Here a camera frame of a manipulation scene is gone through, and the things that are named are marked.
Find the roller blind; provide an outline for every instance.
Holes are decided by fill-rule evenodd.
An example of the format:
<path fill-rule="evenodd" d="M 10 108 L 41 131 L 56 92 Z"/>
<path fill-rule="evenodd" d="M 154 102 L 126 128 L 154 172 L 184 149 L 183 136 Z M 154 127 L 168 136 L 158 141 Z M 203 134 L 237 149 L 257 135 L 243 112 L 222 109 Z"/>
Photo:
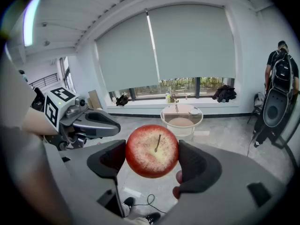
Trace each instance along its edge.
<path fill-rule="evenodd" d="M 108 91 L 158 84 L 146 13 L 120 23 L 96 43 Z"/>
<path fill-rule="evenodd" d="M 174 5 L 148 13 L 160 79 L 235 77 L 233 36 L 223 8 Z"/>

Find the human hand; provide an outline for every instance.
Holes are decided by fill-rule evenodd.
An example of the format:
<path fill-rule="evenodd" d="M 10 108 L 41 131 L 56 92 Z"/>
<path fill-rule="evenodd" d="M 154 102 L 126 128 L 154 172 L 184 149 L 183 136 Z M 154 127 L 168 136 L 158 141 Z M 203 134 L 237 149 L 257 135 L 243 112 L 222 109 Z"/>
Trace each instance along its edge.
<path fill-rule="evenodd" d="M 179 184 L 182 183 L 182 170 L 176 173 L 176 180 L 178 181 Z M 180 193 L 179 193 L 179 187 L 174 187 L 173 188 L 173 195 L 175 198 L 179 199 Z"/>

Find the ceiling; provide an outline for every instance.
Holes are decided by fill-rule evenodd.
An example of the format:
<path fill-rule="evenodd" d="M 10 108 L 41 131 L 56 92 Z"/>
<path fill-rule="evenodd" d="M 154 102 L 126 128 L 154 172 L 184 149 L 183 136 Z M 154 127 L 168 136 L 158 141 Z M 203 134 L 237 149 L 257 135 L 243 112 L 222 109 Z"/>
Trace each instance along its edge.
<path fill-rule="evenodd" d="M 7 43 L 14 62 L 26 63 L 33 54 L 55 49 L 75 49 L 80 39 L 104 13 L 124 0 L 41 0 L 34 21 L 33 45 L 24 47 L 19 19 Z M 254 10 L 271 5 L 269 0 L 247 0 Z"/>

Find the window sill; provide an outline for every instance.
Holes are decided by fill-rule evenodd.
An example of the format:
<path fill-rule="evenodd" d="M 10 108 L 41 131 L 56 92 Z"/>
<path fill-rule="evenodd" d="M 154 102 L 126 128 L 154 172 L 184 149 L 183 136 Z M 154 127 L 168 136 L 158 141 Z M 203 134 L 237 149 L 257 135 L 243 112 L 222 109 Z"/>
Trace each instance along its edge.
<path fill-rule="evenodd" d="M 240 102 L 236 98 L 230 100 L 228 103 L 218 103 L 217 100 L 213 100 L 211 97 L 202 98 L 179 98 L 179 104 L 191 104 L 195 107 L 239 107 Z M 175 103 L 166 103 L 165 99 L 152 99 L 152 100 L 138 100 L 129 101 L 125 106 L 116 106 L 113 102 L 107 104 L 108 109 L 126 109 L 126 108 L 165 108 Z"/>

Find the railing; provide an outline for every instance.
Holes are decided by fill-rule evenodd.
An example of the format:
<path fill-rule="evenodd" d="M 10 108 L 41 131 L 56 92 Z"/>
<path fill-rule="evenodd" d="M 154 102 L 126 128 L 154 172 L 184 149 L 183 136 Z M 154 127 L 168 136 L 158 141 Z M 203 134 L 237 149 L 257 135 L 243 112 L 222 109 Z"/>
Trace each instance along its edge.
<path fill-rule="evenodd" d="M 42 79 L 39 79 L 31 84 L 29 84 L 32 88 L 43 88 L 43 87 L 46 87 L 52 83 L 55 83 L 58 81 L 58 78 L 57 78 L 57 73 L 55 74 L 52 74 L 52 75 L 49 75 L 47 77 L 44 77 Z"/>

